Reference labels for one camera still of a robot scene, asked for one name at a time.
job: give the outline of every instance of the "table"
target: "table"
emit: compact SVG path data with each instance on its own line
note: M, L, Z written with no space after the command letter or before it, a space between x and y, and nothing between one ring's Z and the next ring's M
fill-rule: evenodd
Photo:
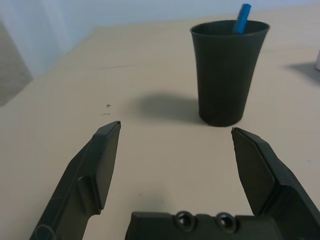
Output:
M320 5L253 12L271 25L243 119L320 208ZM84 240L124 239L132 211L250 215L231 127L198 117L189 28L221 15L99 28L0 108L0 239L28 239L72 157L122 122L113 179Z

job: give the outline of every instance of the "blue pen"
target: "blue pen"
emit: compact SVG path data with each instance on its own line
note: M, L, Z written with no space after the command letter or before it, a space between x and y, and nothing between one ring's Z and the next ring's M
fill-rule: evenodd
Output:
M233 27L234 34L243 34L245 32L250 9L251 9L250 4L242 4L242 7L238 14L238 18Z

